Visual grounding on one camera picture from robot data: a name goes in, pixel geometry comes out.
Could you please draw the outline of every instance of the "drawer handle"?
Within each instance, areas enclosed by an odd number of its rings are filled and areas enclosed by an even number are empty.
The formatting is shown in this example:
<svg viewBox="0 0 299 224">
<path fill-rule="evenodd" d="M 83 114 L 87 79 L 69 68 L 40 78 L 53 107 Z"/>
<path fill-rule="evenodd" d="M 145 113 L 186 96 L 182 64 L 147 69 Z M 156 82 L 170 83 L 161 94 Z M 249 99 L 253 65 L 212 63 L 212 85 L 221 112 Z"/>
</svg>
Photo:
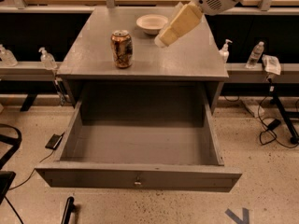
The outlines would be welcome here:
<svg viewBox="0 0 299 224">
<path fill-rule="evenodd" d="M 141 182 L 138 182 L 138 181 L 136 181 L 136 182 L 134 183 L 134 185 L 135 185 L 135 187 L 137 187 L 137 188 L 141 188 L 141 187 L 142 187 L 142 183 L 141 183 Z"/>
<path fill-rule="evenodd" d="M 142 188 L 142 183 L 140 181 L 139 176 L 136 178 L 136 181 L 134 182 L 134 186 L 137 187 L 137 188 Z"/>
</svg>

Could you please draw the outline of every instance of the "spray bottle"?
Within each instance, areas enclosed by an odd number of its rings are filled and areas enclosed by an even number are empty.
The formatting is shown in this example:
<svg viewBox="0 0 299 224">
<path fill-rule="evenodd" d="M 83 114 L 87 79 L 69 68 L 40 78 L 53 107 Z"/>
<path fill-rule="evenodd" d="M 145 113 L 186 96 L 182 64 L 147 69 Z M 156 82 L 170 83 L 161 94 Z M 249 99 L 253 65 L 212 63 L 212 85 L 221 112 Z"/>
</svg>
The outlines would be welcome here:
<svg viewBox="0 0 299 224">
<path fill-rule="evenodd" d="M 52 54 L 47 53 L 45 48 L 40 48 L 38 52 L 41 52 L 40 61 L 44 64 L 47 70 L 56 70 L 58 68 L 57 63 L 55 62 Z"/>
<path fill-rule="evenodd" d="M 2 44 L 0 44 L 0 59 L 4 65 L 15 66 L 18 61 L 9 49 L 5 49 Z"/>
<path fill-rule="evenodd" d="M 219 54 L 221 55 L 224 63 L 227 62 L 228 56 L 230 55 L 230 52 L 228 51 L 228 43 L 233 43 L 233 42 L 229 39 L 226 39 L 222 49 L 219 50 Z"/>
</svg>

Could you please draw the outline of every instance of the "wire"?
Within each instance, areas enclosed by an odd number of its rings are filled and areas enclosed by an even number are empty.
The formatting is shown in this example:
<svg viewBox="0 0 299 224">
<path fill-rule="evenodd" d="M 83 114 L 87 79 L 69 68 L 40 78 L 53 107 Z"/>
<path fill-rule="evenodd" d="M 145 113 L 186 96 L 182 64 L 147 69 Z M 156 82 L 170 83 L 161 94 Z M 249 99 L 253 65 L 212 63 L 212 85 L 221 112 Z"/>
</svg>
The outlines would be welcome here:
<svg viewBox="0 0 299 224">
<path fill-rule="evenodd" d="M 14 213 L 17 215 L 19 221 L 21 224 L 24 224 L 21 220 L 21 217 L 19 216 L 18 212 L 16 211 L 16 209 L 13 207 L 13 205 L 10 203 L 9 199 L 5 196 L 4 197 L 7 200 L 7 203 L 10 205 L 11 209 L 14 211 Z"/>
<path fill-rule="evenodd" d="M 260 133 L 260 143 L 261 143 L 261 145 L 268 145 L 268 144 L 270 144 L 270 143 L 276 141 L 279 145 L 281 145 L 281 146 L 283 146 L 283 147 L 285 147 L 285 148 L 292 149 L 292 148 L 296 148 L 296 147 L 298 147 L 298 146 L 299 146 L 299 143 L 296 144 L 296 145 L 294 145 L 293 147 L 289 147 L 289 146 L 286 146 L 286 145 L 282 144 L 281 142 L 278 141 L 278 136 L 277 136 L 277 134 L 276 134 L 274 131 L 268 130 L 268 126 L 264 123 L 264 120 L 265 120 L 265 119 L 270 119 L 270 118 L 272 118 L 272 117 L 267 117 L 267 118 L 262 119 L 261 116 L 260 116 L 260 107 L 262 106 L 262 103 L 264 102 L 264 100 L 265 100 L 266 98 L 268 98 L 268 96 L 265 96 L 265 97 L 261 100 L 261 102 L 260 102 L 260 104 L 259 104 L 259 107 L 258 107 L 258 118 L 259 118 L 259 120 L 260 120 L 260 122 L 261 122 L 261 124 L 263 125 L 263 128 L 264 128 L 264 131 L 262 131 L 262 132 Z M 273 137 L 273 139 L 271 139 L 271 140 L 269 140 L 269 141 L 263 143 L 263 141 L 262 141 L 262 136 L 263 136 L 264 133 L 270 133 L 270 135 Z"/>
<path fill-rule="evenodd" d="M 44 161 L 47 158 L 49 158 L 54 153 L 54 151 L 55 150 L 53 150 L 46 158 L 42 159 L 39 163 L 41 163 L 42 161 Z M 33 176 L 34 172 L 35 172 L 35 169 L 31 172 L 31 174 L 28 176 L 28 178 L 25 181 L 23 181 L 22 183 L 20 183 L 19 185 L 15 186 L 13 188 L 10 188 L 9 190 L 14 190 L 14 189 L 16 189 L 16 188 L 24 185 L 26 182 L 28 182 L 30 180 L 30 178 Z"/>
</svg>

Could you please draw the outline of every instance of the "soda can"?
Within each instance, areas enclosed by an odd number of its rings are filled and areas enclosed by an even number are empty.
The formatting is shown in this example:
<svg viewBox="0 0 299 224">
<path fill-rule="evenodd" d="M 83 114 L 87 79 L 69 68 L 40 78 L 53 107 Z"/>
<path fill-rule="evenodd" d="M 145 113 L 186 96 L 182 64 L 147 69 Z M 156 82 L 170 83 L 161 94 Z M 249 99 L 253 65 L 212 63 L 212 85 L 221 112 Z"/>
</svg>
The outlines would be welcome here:
<svg viewBox="0 0 299 224">
<path fill-rule="evenodd" d="M 133 46 L 132 38 L 128 31 L 117 30 L 113 32 L 111 48 L 116 67 L 127 68 L 132 65 Z"/>
</svg>

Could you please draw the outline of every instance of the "bottle cap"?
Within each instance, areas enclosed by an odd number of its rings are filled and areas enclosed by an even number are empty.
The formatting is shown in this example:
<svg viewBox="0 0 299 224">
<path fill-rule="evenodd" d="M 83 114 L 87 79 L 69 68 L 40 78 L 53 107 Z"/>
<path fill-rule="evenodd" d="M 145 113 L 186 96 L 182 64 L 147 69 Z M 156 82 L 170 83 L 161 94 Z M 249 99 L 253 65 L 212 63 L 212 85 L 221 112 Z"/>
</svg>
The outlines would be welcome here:
<svg viewBox="0 0 299 224">
<path fill-rule="evenodd" d="M 229 39 L 226 39 L 225 40 L 225 43 L 224 43 L 224 45 L 223 45 L 223 47 L 222 47 L 222 50 L 224 50 L 224 51 L 227 51 L 228 50 L 228 43 L 233 43 L 231 40 L 229 40 Z"/>
<path fill-rule="evenodd" d="M 0 44 L 0 51 L 1 51 L 1 52 L 4 52 L 4 51 L 6 51 L 6 49 L 3 47 L 3 45 L 2 45 L 2 44 Z"/>
<path fill-rule="evenodd" d="M 47 54 L 47 51 L 46 51 L 45 48 L 40 48 L 40 49 L 38 50 L 38 52 L 41 52 L 43 55 Z"/>
</svg>

